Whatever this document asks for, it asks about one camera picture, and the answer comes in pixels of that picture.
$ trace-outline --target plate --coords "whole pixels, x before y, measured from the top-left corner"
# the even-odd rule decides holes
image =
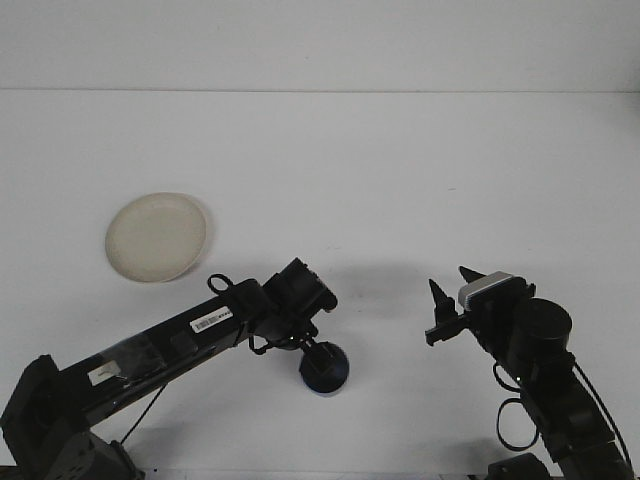
[[[129,203],[107,230],[113,268],[137,282],[166,282],[186,272],[205,246],[207,221],[181,193],[152,193]]]

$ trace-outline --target white wall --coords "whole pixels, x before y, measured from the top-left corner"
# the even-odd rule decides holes
[[[637,91],[637,0],[4,1],[0,86]]]

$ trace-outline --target wire loop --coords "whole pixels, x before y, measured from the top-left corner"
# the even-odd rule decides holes
[[[536,444],[536,442],[538,441],[538,438],[540,438],[540,430],[538,430],[538,427],[536,426],[536,433],[533,436],[533,440],[531,440],[531,443],[529,443],[528,445],[517,446],[517,445],[512,445],[508,443],[500,433],[500,416],[502,415],[502,410],[504,410],[504,407],[512,403],[517,403],[520,405],[523,404],[521,399],[515,398],[515,397],[507,398],[504,402],[502,402],[502,404],[500,405],[500,408],[498,408],[498,418],[496,419],[496,433],[498,434],[498,440],[500,440],[500,443],[505,448],[507,448],[508,450],[511,450],[512,452],[524,452],[525,450],[533,447]]]
[[[218,287],[216,287],[213,284],[213,281],[216,279],[222,280],[224,283],[226,283],[227,287],[220,290]],[[215,273],[209,277],[209,279],[207,280],[207,285],[209,286],[209,288],[213,293],[220,295],[221,293],[226,291],[229,287],[233,287],[233,282],[226,275],[223,275],[222,273]]]

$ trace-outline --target white table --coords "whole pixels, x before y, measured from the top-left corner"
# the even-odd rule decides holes
[[[136,462],[483,472],[510,456],[506,392],[470,334],[423,336],[427,278],[454,294],[463,264],[571,313],[569,346],[640,454],[640,95],[2,91],[0,112],[2,402],[39,354],[64,368],[208,299],[211,273],[265,281],[299,256],[340,301],[316,323],[349,355],[343,391],[308,391],[297,352],[242,345],[169,386]],[[188,275],[141,285],[103,240],[154,191],[199,198],[215,238]],[[96,432],[120,438],[144,403]],[[524,414],[503,423],[531,434]]]

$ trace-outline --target black cylindrical object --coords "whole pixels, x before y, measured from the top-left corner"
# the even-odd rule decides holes
[[[507,352],[508,370],[527,378],[535,360],[566,351],[571,317],[560,305],[541,298],[524,299],[513,309],[513,331]]]

